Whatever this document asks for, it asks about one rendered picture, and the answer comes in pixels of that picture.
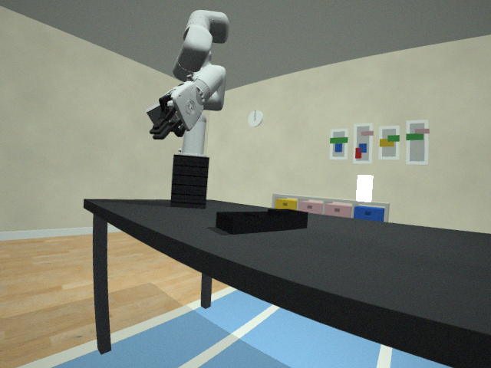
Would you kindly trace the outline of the dark grey rack of bins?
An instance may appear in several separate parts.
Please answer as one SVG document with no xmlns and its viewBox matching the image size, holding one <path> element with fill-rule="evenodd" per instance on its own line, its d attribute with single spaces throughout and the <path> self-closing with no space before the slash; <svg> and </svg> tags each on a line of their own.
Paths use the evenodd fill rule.
<svg viewBox="0 0 491 368">
<path fill-rule="evenodd" d="M 308 212 L 292 209 L 268 209 L 267 212 L 216 212 L 216 228 L 231 235 L 307 228 L 307 224 Z"/>
</svg>

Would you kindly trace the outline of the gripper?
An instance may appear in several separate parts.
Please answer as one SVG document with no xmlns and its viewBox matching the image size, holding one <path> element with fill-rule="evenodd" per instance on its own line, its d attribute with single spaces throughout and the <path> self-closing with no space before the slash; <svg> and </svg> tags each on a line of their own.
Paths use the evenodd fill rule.
<svg viewBox="0 0 491 368">
<path fill-rule="evenodd" d="M 154 140 L 163 140 L 170 132 L 183 137 L 185 130 L 191 131 L 203 112 L 206 97 L 199 86 L 187 81 L 169 90 L 159 102 L 160 115 L 150 130 Z"/>
</svg>

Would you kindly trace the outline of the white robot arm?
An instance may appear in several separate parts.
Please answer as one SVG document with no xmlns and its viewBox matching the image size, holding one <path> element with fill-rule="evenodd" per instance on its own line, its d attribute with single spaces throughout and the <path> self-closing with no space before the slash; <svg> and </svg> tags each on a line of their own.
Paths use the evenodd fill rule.
<svg viewBox="0 0 491 368">
<path fill-rule="evenodd" d="M 228 39 L 228 31 L 229 20 L 224 13 L 194 11 L 189 17 L 183 34 L 183 46 L 173 66 L 173 75 L 177 79 L 182 82 L 192 81 L 203 90 L 206 97 L 204 110 L 220 111 L 223 108 L 226 69 L 211 65 L 210 49 L 212 42 L 225 43 Z M 160 103 L 157 103 L 146 109 L 153 125 L 158 121 L 160 108 Z M 183 146 L 178 149 L 181 152 L 179 155 L 206 156 L 203 155 L 205 132 L 206 117 L 202 112 L 191 131 L 185 131 Z"/>
</svg>

